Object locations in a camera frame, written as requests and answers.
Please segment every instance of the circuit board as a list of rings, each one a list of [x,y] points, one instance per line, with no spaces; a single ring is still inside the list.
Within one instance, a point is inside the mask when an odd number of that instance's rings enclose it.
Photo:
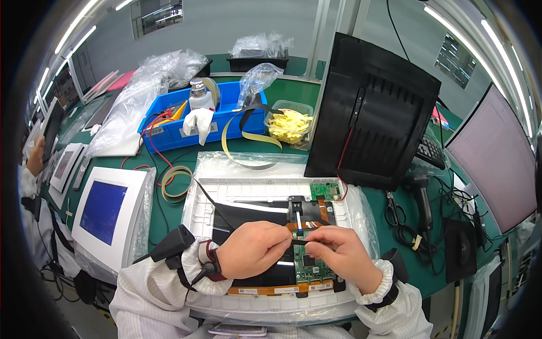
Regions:
[[[325,201],[338,200],[341,198],[339,184],[311,184],[311,196],[312,200],[318,200],[318,196],[323,196]]]
[[[294,239],[303,240],[310,231],[303,231],[303,236],[298,236],[297,231],[292,232]],[[304,246],[294,246],[295,278],[298,284],[311,282],[323,282],[335,279],[335,273],[322,259],[311,258],[305,254]]]

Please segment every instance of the scissors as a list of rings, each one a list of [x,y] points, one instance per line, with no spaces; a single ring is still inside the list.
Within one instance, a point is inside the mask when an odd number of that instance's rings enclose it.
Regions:
[[[404,225],[407,222],[405,210],[395,201],[390,191],[386,191],[386,197],[388,198],[388,205],[386,206],[386,210],[384,210],[386,221],[391,226]]]

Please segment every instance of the person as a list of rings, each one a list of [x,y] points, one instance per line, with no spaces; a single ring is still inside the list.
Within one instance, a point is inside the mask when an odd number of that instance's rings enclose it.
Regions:
[[[64,247],[59,236],[55,233],[52,214],[47,201],[38,195],[39,185],[37,177],[43,169],[42,157],[44,145],[45,137],[36,136],[34,141],[29,143],[31,151],[26,163],[18,167],[19,197],[41,199],[39,221],[36,221],[34,211],[32,210],[35,204],[31,202],[29,206],[24,206],[24,199],[21,199],[20,209],[23,230],[28,250],[34,264],[39,270],[47,267],[53,261],[54,254],[51,248],[51,237],[55,234],[56,253],[58,255],[57,264],[63,269],[64,276],[74,278],[81,271],[81,267],[75,262],[74,254]],[[54,218],[66,240],[73,246],[71,232],[62,223],[56,212],[54,213]]]
[[[223,281],[205,277],[186,294],[176,270],[151,258],[120,270],[117,290],[109,310],[117,324],[119,338],[213,338],[208,333],[214,324],[203,324],[192,331],[186,326],[189,308],[185,298],[195,300],[198,293],[224,295],[233,279],[258,275],[276,263],[290,246],[292,232],[268,221],[247,222],[234,231],[216,250]],[[201,271],[196,239],[182,254],[188,282]],[[305,252],[322,259],[338,276],[347,280],[348,289],[359,307],[356,315],[369,327],[369,338],[429,338],[433,325],[422,311],[420,291],[400,281],[396,300],[373,312],[364,305],[381,303],[392,285],[393,266],[386,260],[371,260],[357,233],[349,228],[321,226],[305,237]],[[269,339],[353,338],[338,325],[310,327],[268,327]]]

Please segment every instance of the keyboard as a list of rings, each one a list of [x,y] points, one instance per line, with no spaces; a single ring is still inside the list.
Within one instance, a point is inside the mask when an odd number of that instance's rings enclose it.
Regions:
[[[418,145],[416,157],[441,170],[446,168],[440,147],[426,136],[422,138],[422,141]]]

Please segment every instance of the barcode label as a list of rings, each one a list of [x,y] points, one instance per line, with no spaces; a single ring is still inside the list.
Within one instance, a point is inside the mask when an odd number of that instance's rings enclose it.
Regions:
[[[210,125],[210,131],[209,133],[213,133],[213,132],[218,132],[218,125],[216,124],[216,122],[212,122]],[[190,130],[190,135],[186,135],[183,131],[183,129],[179,129],[179,132],[180,132],[180,137],[181,138],[186,138],[186,137],[191,137],[191,136],[197,136],[199,135],[199,130],[198,130],[198,126],[194,126],[191,130]]]
[[[320,284],[320,285],[311,285],[308,287],[308,290],[309,291],[326,290],[326,289],[330,289],[331,287],[332,287],[331,283],[326,283],[326,284]]]
[[[145,131],[145,137],[149,137],[149,133],[151,133],[151,130],[146,130]],[[164,133],[164,129],[162,127],[153,127],[152,128],[152,136],[155,135],[155,134],[160,134],[160,133]]]
[[[239,289],[239,293],[242,295],[256,295],[258,294],[258,289]]]
[[[275,289],[275,294],[280,295],[283,293],[297,293],[299,292],[299,287],[283,287],[281,289]]]

